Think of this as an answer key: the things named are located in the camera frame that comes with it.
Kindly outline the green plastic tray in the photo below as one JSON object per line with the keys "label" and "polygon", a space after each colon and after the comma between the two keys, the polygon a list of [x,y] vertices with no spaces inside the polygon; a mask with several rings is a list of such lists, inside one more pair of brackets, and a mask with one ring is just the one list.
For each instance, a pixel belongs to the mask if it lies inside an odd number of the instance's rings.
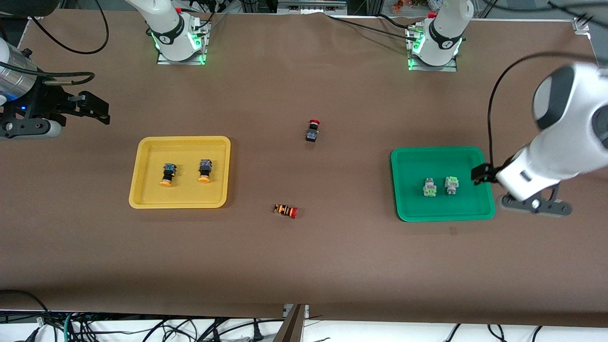
{"label": "green plastic tray", "polygon": [[[402,147],[390,156],[397,215],[405,222],[492,219],[495,203],[489,184],[475,186],[471,170],[485,162],[474,146]],[[446,177],[458,177],[456,195],[446,194]],[[424,197],[426,178],[433,178],[436,197]]]}

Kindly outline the yellow plastic tray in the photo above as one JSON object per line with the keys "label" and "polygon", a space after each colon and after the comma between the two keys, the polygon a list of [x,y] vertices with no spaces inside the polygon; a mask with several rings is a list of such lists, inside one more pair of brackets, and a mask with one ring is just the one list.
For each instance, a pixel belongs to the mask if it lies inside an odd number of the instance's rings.
{"label": "yellow plastic tray", "polygon": [[[217,209],[226,203],[231,142],[225,136],[166,136],[141,140],[129,193],[135,209]],[[211,182],[200,183],[200,160],[212,161]],[[163,166],[176,164],[173,186],[160,185]]]}

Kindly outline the brown paper table cover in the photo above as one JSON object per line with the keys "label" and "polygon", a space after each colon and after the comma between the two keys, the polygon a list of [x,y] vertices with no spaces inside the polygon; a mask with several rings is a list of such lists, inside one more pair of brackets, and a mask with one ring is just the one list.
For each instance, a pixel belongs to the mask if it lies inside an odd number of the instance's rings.
{"label": "brown paper table cover", "polygon": [[[0,290],[52,310],[608,326],[607,169],[562,184],[561,218],[406,223],[392,188],[399,147],[488,151],[488,97],[513,61],[592,55],[569,22],[474,21],[457,72],[414,72],[396,38],[322,14],[230,15],[204,66],[157,65],[139,13],[106,16],[92,56],[32,24],[22,39],[46,71],[94,72],[83,89],[111,123],[0,142]],[[131,208],[139,142],[202,135],[232,143],[224,206]]]}

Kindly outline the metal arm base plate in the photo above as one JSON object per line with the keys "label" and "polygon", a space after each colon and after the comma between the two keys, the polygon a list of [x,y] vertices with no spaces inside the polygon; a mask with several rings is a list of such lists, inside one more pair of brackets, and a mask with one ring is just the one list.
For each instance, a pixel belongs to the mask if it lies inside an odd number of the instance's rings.
{"label": "metal arm base plate", "polygon": [[420,56],[416,54],[418,50],[420,50],[421,46],[425,42],[425,36],[423,33],[423,26],[419,25],[409,25],[408,28],[405,29],[406,37],[414,38],[415,41],[408,41],[406,44],[408,50],[408,69],[410,71],[429,71],[429,72],[456,72],[457,71],[457,60],[456,55],[459,52],[459,46],[463,42],[463,39],[460,38],[458,43],[456,44],[456,48],[452,54],[452,58],[450,61],[442,66],[433,66],[427,64],[423,60],[421,60]]}
{"label": "metal arm base plate", "polygon": [[159,65],[206,64],[207,48],[210,40],[211,22],[201,22],[199,18],[180,18],[176,28],[169,32],[151,31],[158,50]]}

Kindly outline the aluminium frame rail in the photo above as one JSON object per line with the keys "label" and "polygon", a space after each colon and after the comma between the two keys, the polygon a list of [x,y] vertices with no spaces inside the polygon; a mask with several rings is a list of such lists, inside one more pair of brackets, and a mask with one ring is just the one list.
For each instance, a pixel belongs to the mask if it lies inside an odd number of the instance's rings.
{"label": "aluminium frame rail", "polygon": [[347,0],[277,0],[277,14],[348,15]]}

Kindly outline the wooden table support post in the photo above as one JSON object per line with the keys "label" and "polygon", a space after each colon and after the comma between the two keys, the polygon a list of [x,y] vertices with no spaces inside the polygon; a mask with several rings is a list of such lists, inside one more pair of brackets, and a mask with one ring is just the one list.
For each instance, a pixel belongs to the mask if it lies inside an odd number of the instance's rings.
{"label": "wooden table support post", "polygon": [[284,320],[272,342],[302,342],[304,323],[310,318],[307,304],[284,304]]}

